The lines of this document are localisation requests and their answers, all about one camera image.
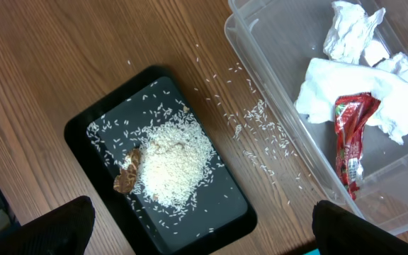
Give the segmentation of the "brown food scrap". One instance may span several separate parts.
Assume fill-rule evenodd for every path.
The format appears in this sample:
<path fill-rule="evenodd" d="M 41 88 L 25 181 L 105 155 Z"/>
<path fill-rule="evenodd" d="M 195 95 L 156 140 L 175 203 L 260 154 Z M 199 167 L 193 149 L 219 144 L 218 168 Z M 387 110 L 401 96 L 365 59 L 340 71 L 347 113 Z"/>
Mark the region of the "brown food scrap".
<path fill-rule="evenodd" d="M 113 189 L 119 193 L 130 193 L 137 180 L 137 170 L 140 165 L 141 152 L 139 148 L 130 150 L 120 166 L 120 173 L 115 177 Z"/>

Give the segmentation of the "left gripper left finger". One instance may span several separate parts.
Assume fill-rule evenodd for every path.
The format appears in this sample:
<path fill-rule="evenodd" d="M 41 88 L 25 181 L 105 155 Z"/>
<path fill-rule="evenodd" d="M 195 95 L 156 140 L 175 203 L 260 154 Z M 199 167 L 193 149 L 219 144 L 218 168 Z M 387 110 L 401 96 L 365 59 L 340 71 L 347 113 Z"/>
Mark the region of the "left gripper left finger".
<path fill-rule="evenodd" d="M 91 238 L 95 209 L 82 195 L 25 225 L 0 233 L 0 254 L 83 254 Z"/>

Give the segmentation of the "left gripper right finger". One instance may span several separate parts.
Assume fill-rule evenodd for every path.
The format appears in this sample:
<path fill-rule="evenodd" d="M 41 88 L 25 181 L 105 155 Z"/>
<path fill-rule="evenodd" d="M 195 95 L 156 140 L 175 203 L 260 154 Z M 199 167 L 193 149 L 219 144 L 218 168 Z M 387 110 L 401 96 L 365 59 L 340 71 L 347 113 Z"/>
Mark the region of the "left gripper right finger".
<path fill-rule="evenodd" d="M 314 206 L 312 231 L 323 255 L 408 255 L 408 243 L 328 200 Z"/>

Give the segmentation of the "red sauce packet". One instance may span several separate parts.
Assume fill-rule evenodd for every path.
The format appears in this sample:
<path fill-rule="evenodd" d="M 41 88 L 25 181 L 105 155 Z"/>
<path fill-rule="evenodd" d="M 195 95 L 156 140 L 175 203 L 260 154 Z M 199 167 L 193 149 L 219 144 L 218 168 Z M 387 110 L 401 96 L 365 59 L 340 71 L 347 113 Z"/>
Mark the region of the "red sauce packet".
<path fill-rule="evenodd" d="M 370 93 L 341 96 L 335 103 L 335 172 L 353 200 L 360 189 L 358 182 L 363 179 L 361 159 L 365 125 L 379 105 L 380 101 Z"/>

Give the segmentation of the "white napkin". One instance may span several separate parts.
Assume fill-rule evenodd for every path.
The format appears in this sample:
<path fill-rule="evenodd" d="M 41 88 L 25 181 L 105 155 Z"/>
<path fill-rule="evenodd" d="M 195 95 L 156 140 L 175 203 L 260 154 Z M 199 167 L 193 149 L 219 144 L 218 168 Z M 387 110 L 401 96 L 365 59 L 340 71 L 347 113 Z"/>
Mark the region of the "white napkin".
<path fill-rule="evenodd" d="M 310 60 L 295 101 L 297 112 L 309 123 L 334 121 L 339 97 L 370 93 L 380 105 L 367 124 L 402 144 L 408 135 L 408 56 L 397 53 L 376 67 L 359 63 L 386 10 L 369 16 L 361 5 L 347 1 L 334 1 L 331 7 L 334 17 L 324 41 L 326 58 Z"/>

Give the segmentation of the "pile of white rice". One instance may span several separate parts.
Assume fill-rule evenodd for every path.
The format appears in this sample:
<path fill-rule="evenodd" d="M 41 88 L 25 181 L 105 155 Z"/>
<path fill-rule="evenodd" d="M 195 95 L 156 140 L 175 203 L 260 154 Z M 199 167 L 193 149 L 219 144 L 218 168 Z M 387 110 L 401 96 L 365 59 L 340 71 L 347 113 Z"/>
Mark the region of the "pile of white rice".
<path fill-rule="evenodd" d="M 227 173 L 201 124 L 168 77 L 94 118 L 85 131 L 110 179 L 115 209 L 153 237 L 214 234 L 226 216 L 216 178 Z"/>

